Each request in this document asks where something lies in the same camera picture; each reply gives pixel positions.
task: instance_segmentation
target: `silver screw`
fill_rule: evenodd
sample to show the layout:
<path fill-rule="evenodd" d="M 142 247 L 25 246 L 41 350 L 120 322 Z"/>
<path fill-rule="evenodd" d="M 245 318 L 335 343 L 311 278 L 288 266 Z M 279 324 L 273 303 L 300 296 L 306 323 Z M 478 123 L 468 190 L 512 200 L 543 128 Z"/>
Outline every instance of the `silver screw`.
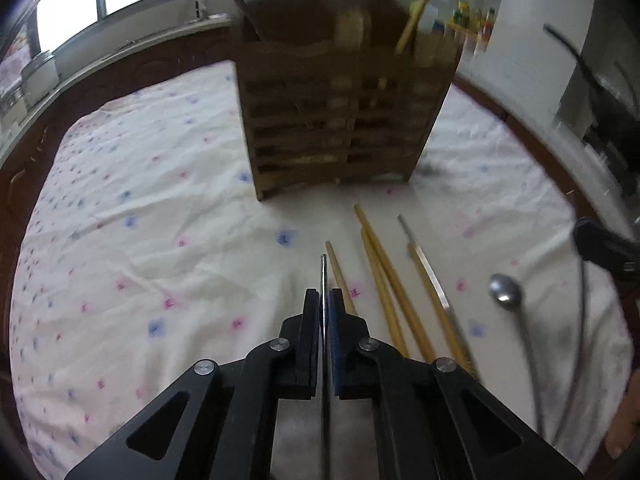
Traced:
<path fill-rule="evenodd" d="M 457 366 L 456 362 L 448 357 L 438 357 L 436 359 L 436 368 L 446 374 L 455 370 Z"/>
<path fill-rule="evenodd" d="M 213 371 L 213 368 L 215 367 L 216 365 L 214 364 L 213 361 L 209 361 L 208 359 L 203 359 L 202 361 L 198 361 L 196 364 L 193 365 L 193 371 L 196 372 L 198 375 L 209 375 Z"/>
<path fill-rule="evenodd" d="M 363 337 L 360 340 L 360 348 L 366 350 L 367 352 L 371 352 L 372 350 L 376 350 L 380 346 L 380 341 L 377 339 L 373 339 L 372 337 Z"/>
<path fill-rule="evenodd" d="M 284 352 L 285 350 L 289 349 L 291 343 L 285 337 L 277 337 L 276 339 L 271 340 L 269 346 L 276 352 Z"/>

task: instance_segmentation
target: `black device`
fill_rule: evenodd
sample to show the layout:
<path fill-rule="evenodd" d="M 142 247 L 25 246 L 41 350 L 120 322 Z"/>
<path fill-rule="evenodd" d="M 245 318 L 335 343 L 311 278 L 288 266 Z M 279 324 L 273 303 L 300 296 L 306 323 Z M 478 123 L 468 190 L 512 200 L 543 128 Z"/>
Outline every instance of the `black device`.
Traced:
<path fill-rule="evenodd" d="M 340 289 L 308 289 L 279 338 L 241 361 L 197 362 L 66 480 L 267 479 L 278 400 L 311 399 L 323 378 L 340 399 L 371 400 L 381 479 L 582 479 L 453 360 L 403 358 L 345 313 Z"/>

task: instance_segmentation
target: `triangular cutout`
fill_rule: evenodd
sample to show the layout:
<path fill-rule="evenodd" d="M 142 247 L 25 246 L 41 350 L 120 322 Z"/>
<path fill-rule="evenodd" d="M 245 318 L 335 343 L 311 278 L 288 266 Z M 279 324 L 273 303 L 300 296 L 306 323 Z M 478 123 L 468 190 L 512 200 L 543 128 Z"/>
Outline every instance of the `triangular cutout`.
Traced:
<path fill-rule="evenodd" d="M 187 392 L 176 393 L 127 439 L 127 447 L 153 460 L 162 460 L 169 449 L 189 397 Z"/>
<path fill-rule="evenodd" d="M 478 433 L 480 446 L 488 456 L 504 453 L 522 443 L 520 437 L 473 393 L 463 390 L 460 396 Z"/>

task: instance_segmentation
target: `spoon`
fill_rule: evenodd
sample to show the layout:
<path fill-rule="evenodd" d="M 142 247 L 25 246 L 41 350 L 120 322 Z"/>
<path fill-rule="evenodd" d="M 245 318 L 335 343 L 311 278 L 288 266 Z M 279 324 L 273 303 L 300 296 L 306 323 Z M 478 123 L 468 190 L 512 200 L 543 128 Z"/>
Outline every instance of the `spoon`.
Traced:
<path fill-rule="evenodd" d="M 494 274 L 489 280 L 489 294 L 495 302 L 503 309 L 513 312 L 518 321 L 518 331 L 524 345 L 524 351 L 529 365 L 531 376 L 531 389 L 533 390 L 533 403 L 536 412 L 536 433 L 544 438 L 544 424 L 542 418 L 542 399 L 540 397 L 540 378 L 533 356 L 533 346 L 531 335 L 527 326 L 527 319 L 524 314 L 522 303 L 524 294 L 520 284 L 511 276 L 505 274 Z"/>

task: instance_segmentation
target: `wrinkled fabric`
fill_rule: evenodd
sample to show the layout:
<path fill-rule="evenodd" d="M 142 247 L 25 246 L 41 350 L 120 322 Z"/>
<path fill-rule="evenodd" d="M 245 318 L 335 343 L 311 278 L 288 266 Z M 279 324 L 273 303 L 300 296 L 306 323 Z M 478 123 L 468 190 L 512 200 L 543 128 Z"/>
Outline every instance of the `wrinkled fabric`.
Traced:
<path fill-rule="evenodd" d="M 105 104 L 60 145 L 22 244 L 10 316 L 18 411 L 46 478 L 62 479 L 194 362 L 241 359 L 277 336 L 301 311 L 305 289 L 320 287 L 327 239 L 372 336 L 389 342 L 355 203 L 436 352 L 450 355 L 408 256 L 397 220 L 405 216 L 485 387 L 532 426 L 516 320 L 487 292 L 494 272 L 520 280 L 550 440 L 577 338 L 574 218 L 508 128 L 452 87 L 408 183 L 327 184 L 259 203 L 233 65 L 223 62 Z M 590 266 L 588 277 L 587 365 L 559 445 L 582 469 L 620 402 L 632 355 L 608 275 Z M 336 410 L 334 478 L 372 478 L 370 407 L 345 401 Z M 283 403 L 280 411 L 274 474 L 316 478 L 317 410 Z"/>

